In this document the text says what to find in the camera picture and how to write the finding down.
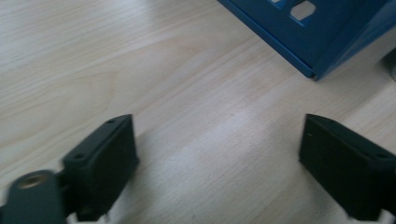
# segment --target wood grain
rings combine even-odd
[[[0,203],[132,113],[142,162],[107,223],[357,223],[298,162],[304,114],[396,152],[395,39],[313,82],[216,1],[2,1]]]

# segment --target table surface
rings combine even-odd
[[[107,223],[358,223],[298,162],[304,115],[396,152],[395,36],[314,82],[213,0],[2,1],[0,203],[134,114],[141,163]]]

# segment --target light wood surface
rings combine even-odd
[[[358,223],[298,162],[304,114],[396,152],[395,36],[313,82],[213,0],[1,1],[0,203],[132,113],[141,163],[107,223]]]

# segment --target wooden table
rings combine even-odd
[[[304,114],[396,152],[395,36],[314,82],[216,1],[3,1],[0,203],[132,113],[141,163],[107,223],[358,223],[298,162]]]

